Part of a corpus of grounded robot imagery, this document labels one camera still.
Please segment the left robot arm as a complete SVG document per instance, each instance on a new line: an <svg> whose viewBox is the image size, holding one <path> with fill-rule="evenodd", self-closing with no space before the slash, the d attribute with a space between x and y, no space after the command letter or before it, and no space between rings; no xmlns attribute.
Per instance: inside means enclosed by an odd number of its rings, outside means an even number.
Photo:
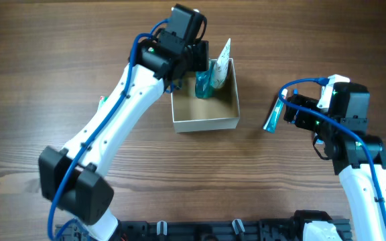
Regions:
<svg viewBox="0 0 386 241"><path fill-rule="evenodd" d="M56 210L72 215L88 239L121 237L109 206L113 188L105 176L119 147L143 113L187 72L208 69L207 19L177 4L169 18L136 36L122 77L86 126L61 149L46 147L38 158L42 195L50 201L47 235L59 240Z"/></svg>

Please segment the teal toothpaste tube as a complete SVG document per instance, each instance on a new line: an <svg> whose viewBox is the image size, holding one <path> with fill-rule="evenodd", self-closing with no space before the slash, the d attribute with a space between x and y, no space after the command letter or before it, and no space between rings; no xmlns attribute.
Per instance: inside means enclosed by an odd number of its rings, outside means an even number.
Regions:
<svg viewBox="0 0 386 241"><path fill-rule="evenodd" d="M275 104L273 105L273 108L267 118L266 123L263 125L263 130L267 131L269 133L274 133L279 121L279 116L283 110L284 103L279 98L279 95L277 95Z"/></svg>

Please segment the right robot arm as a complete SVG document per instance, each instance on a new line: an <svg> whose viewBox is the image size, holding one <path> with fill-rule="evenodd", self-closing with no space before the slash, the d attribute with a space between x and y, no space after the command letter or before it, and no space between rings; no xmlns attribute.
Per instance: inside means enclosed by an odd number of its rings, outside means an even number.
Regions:
<svg viewBox="0 0 386 241"><path fill-rule="evenodd" d="M324 89L319 100L294 94L278 98L285 121L323 141L319 158L330 160L345 192L358 240L386 240L386 150L382 139L367 134L370 93L353 82L313 78Z"/></svg>

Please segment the white leaf-print cosmetic tube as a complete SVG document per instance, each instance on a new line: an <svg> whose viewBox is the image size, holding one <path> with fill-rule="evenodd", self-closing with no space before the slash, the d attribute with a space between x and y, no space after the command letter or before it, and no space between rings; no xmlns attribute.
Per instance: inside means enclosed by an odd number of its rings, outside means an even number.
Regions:
<svg viewBox="0 0 386 241"><path fill-rule="evenodd" d="M231 38L229 38L222 49L219 57L214 63L210 77L210 86L213 90L221 89L226 81L229 70L229 56L231 52Z"/></svg>

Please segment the white open cardboard box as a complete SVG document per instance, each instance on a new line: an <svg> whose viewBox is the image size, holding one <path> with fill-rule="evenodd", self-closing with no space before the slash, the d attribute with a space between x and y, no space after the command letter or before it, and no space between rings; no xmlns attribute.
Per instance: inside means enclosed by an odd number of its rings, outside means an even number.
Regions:
<svg viewBox="0 0 386 241"><path fill-rule="evenodd" d="M225 85L210 98L197 98L196 76L190 72L182 79L182 87L171 93L172 122L177 133L235 129L241 117L233 59Z"/></svg>

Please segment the green white soap box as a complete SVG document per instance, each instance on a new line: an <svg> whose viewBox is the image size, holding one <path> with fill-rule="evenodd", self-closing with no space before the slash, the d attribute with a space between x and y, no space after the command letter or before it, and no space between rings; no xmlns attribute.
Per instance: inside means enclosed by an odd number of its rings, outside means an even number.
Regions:
<svg viewBox="0 0 386 241"><path fill-rule="evenodd" d="M107 96L101 96L100 99L99 99L99 105L98 105L98 108L97 110L100 110L102 108L102 106L105 104L105 102L107 101L108 97Z"/></svg>

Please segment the blue disposable razor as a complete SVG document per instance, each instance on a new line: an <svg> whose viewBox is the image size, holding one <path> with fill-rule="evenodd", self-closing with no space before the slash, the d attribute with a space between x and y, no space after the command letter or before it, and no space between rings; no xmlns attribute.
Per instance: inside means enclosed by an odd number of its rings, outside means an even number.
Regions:
<svg viewBox="0 0 386 241"><path fill-rule="evenodd" d="M292 97L291 97L290 102L291 102L292 100L294 100L294 97L297 96L297 95L298 95L298 89L297 89L297 88L294 88L294 90L293 90L293 95L292 95ZM295 124L296 119L297 119L297 115L298 115L298 109L293 108L293 109L292 109L292 112L293 112L294 114L293 114L293 118L292 118L292 120L291 120L291 124Z"/></svg>

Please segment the blue white toothbrush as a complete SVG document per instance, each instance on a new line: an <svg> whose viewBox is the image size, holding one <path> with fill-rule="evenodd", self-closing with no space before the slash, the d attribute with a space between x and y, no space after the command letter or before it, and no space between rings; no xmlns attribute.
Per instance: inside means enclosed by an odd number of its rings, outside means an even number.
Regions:
<svg viewBox="0 0 386 241"><path fill-rule="evenodd" d="M314 138L316 139L316 144L322 145L324 144L324 141L318 138L318 134L314 134Z"/></svg>

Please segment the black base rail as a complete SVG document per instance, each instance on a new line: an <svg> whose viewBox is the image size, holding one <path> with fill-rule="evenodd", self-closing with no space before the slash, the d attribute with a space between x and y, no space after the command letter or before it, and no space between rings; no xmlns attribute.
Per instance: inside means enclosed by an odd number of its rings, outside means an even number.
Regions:
<svg viewBox="0 0 386 241"><path fill-rule="evenodd" d="M301 240L307 219L262 219L254 222L119 222L111 240Z"/></svg>

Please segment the blue mouthwash bottle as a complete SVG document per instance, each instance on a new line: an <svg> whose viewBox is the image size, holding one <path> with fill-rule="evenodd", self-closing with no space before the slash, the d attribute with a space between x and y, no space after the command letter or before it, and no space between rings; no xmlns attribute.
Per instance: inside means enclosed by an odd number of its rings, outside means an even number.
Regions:
<svg viewBox="0 0 386 241"><path fill-rule="evenodd" d="M212 97L211 79L214 77L214 64L215 60L209 59L207 71L196 72L196 98L205 99Z"/></svg>

